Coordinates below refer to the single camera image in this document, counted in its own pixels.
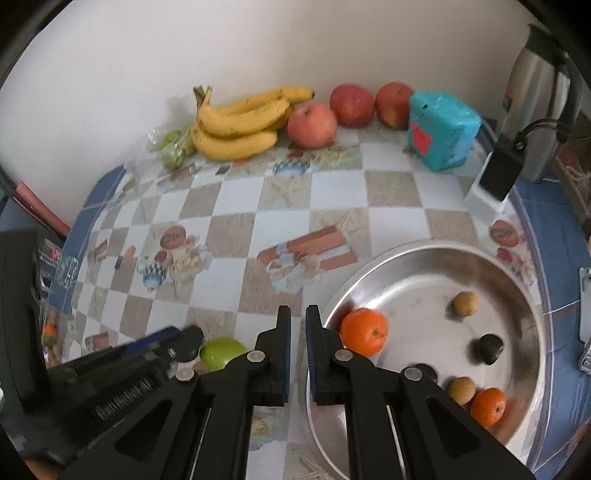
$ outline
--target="blue package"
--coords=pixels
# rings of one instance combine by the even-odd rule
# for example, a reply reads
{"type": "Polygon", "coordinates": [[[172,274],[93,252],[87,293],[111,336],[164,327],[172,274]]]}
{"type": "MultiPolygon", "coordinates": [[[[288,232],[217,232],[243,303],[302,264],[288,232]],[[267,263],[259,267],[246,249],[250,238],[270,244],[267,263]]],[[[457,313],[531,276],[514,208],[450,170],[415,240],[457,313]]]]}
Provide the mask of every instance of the blue package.
{"type": "Polygon", "coordinates": [[[432,171],[462,165],[482,123],[480,116],[447,93],[415,93],[409,104],[408,146],[432,171]]]}

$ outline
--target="kiwi fruit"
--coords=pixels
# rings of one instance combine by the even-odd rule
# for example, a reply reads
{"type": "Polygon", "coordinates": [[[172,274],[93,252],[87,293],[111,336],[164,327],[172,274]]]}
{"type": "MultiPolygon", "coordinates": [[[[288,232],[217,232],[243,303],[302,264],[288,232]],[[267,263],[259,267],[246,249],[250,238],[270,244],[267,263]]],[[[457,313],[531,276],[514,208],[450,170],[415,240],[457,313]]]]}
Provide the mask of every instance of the kiwi fruit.
{"type": "Polygon", "coordinates": [[[471,317],[480,305],[478,295],[473,291],[461,291],[452,302],[453,313],[460,317],[471,317]]]}
{"type": "Polygon", "coordinates": [[[468,377],[458,377],[447,389],[458,405],[466,405],[476,395],[476,384],[468,377]]]}

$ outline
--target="screw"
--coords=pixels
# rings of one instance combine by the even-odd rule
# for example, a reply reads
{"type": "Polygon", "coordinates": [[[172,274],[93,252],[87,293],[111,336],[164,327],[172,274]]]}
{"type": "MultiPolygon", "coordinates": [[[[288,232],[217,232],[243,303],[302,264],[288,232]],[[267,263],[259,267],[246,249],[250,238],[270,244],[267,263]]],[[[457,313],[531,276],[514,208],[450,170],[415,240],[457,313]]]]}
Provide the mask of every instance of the screw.
{"type": "Polygon", "coordinates": [[[195,370],[189,367],[181,367],[174,376],[177,377],[179,382],[186,383],[195,376],[195,370]]]}
{"type": "Polygon", "coordinates": [[[417,380],[421,380],[421,378],[423,377],[423,372],[421,372],[416,367],[408,367],[404,370],[404,376],[409,380],[416,382],[417,380]]]}
{"type": "Polygon", "coordinates": [[[344,348],[341,350],[337,350],[335,352],[335,358],[339,362],[348,362],[353,358],[353,352],[351,350],[345,350],[344,348]]]}
{"type": "Polygon", "coordinates": [[[265,359],[265,352],[261,352],[260,350],[251,350],[246,354],[246,358],[248,358],[249,362],[262,362],[265,359]]]}

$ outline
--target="black power cord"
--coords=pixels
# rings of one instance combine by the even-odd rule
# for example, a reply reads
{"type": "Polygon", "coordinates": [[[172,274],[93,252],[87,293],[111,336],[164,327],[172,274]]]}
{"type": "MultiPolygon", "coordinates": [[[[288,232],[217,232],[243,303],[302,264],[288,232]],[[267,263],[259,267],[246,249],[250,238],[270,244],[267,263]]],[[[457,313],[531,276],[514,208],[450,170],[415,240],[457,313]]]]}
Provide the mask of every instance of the black power cord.
{"type": "Polygon", "coordinates": [[[556,130],[557,132],[561,132],[567,136],[569,140],[591,140],[591,135],[571,135],[572,132],[570,128],[558,120],[553,118],[540,118],[539,120],[534,120],[532,123],[528,124],[521,132],[517,134],[515,137],[514,147],[517,150],[523,150],[527,145],[527,135],[532,133],[533,130],[538,129],[556,130]]]}

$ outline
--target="apple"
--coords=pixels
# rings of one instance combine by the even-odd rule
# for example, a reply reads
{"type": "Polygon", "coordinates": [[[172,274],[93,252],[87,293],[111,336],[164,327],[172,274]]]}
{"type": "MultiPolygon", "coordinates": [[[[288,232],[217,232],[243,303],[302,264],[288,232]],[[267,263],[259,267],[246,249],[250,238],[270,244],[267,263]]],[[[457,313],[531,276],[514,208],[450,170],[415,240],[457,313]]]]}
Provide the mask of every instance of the apple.
{"type": "Polygon", "coordinates": [[[208,340],[199,351],[199,358],[209,371],[221,370],[230,360],[248,352],[243,344],[231,337],[217,337],[208,340]]]}
{"type": "Polygon", "coordinates": [[[330,94],[330,109],[339,125],[362,128],[374,117],[374,96],[366,89],[350,83],[339,85],[330,94]]]}
{"type": "Polygon", "coordinates": [[[287,134],[304,148],[323,148],[336,137],[335,113],[322,103],[305,103],[295,108],[287,122],[287,134]]]}
{"type": "Polygon", "coordinates": [[[390,128],[406,130],[410,107],[408,100],[414,91],[400,82],[387,83],[375,96],[375,109],[381,122],[390,128]]]}

